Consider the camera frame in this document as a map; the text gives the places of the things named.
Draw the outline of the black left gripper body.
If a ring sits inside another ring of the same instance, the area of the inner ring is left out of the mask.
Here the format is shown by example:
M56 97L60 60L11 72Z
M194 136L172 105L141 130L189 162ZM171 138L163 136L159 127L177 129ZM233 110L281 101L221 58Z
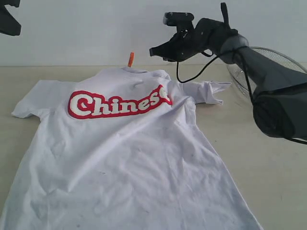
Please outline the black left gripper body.
M0 0L1 6L10 5L13 7L19 7L20 6L20 0Z

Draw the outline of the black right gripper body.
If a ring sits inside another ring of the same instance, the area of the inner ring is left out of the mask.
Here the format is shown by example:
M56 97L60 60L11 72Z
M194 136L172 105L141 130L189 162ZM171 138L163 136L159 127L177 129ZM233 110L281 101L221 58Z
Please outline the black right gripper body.
M175 33L167 42L149 49L150 56L161 57L168 62L183 62L196 54L206 57L213 56L213 53L206 53L209 49L209 40L213 31L186 31Z

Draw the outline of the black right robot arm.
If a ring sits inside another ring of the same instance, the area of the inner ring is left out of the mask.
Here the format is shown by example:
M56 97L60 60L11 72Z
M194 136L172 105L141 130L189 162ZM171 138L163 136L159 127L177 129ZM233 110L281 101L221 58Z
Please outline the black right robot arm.
M166 61L182 62L195 54L210 50L226 64L239 66L249 90L253 117L267 136L297 143L307 141L307 76L284 67L254 51L247 40L228 21L203 18L196 26L190 22L165 19L166 25L177 27L166 43L150 48L151 56Z

